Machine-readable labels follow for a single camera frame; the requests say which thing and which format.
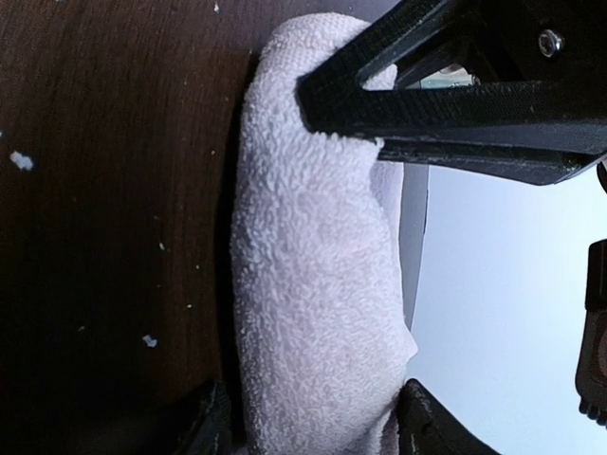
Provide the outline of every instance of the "white speck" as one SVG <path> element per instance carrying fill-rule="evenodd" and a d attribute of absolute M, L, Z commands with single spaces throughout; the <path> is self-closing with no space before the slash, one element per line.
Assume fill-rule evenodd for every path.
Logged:
<path fill-rule="evenodd" d="M 158 345 L 158 340 L 153 339 L 149 335 L 146 335 L 142 338 L 143 342 L 148 346 L 148 348 L 155 348 Z"/>
<path fill-rule="evenodd" d="M 21 155 L 17 151 L 10 154 L 10 161 L 15 163 L 22 171 L 31 171 L 34 169 L 34 162 L 31 160 L 31 158 L 29 156 Z"/>

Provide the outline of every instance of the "black plastic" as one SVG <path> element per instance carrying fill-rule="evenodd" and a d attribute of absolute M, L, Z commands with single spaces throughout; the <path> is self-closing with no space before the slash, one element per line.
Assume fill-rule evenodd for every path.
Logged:
<path fill-rule="evenodd" d="M 414 379 L 400 393 L 396 417 L 400 455 L 498 455 Z"/>
<path fill-rule="evenodd" d="M 230 399 L 221 382 L 208 384 L 199 397 L 198 415 L 174 455 L 230 455 Z"/>
<path fill-rule="evenodd" d="M 576 387 L 579 411 L 607 424 L 607 240 L 590 246 L 586 286 L 586 324 Z"/>
<path fill-rule="evenodd" d="M 606 156 L 607 53 L 593 12 L 572 0 L 404 0 L 300 79 L 303 121 L 383 138 L 379 159 L 558 183 Z M 565 38 L 554 59 L 538 46 L 547 27 Z M 391 64 L 395 90 L 363 88 Z M 450 64 L 482 83 L 408 89 Z"/>
<path fill-rule="evenodd" d="M 597 164 L 597 176 L 598 176 L 598 182 L 600 183 L 600 186 L 603 188 L 603 191 L 607 192 L 607 169 L 605 169 L 605 166 L 603 165 L 603 163 Z"/>

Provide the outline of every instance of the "white towel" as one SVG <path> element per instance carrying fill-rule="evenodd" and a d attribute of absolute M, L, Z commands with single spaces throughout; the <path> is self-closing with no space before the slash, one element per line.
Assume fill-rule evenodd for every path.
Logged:
<path fill-rule="evenodd" d="M 397 187 L 375 188 L 397 198 L 386 213 L 370 178 L 380 144 L 308 133 L 294 96 L 366 26 L 338 14 L 283 24 L 246 96 L 232 262 L 252 455 L 396 453 L 394 426 L 386 444 L 382 432 L 417 350 L 397 256 L 402 171 L 374 169 Z"/>

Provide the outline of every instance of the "dark wooden surface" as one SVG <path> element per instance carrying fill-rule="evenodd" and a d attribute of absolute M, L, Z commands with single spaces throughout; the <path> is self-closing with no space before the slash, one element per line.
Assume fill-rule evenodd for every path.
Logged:
<path fill-rule="evenodd" d="M 289 17 L 394 3 L 0 1 L 0 444 L 21 444 L 0 452 L 235 381 L 231 185 L 258 52 Z"/>

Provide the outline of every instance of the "screw head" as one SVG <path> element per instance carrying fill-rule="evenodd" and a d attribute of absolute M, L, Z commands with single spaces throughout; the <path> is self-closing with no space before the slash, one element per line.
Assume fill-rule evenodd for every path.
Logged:
<path fill-rule="evenodd" d="M 538 46 L 542 55 L 546 59 L 551 59 L 562 51 L 565 46 L 565 39 L 558 32 L 546 29 L 538 37 Z"/>

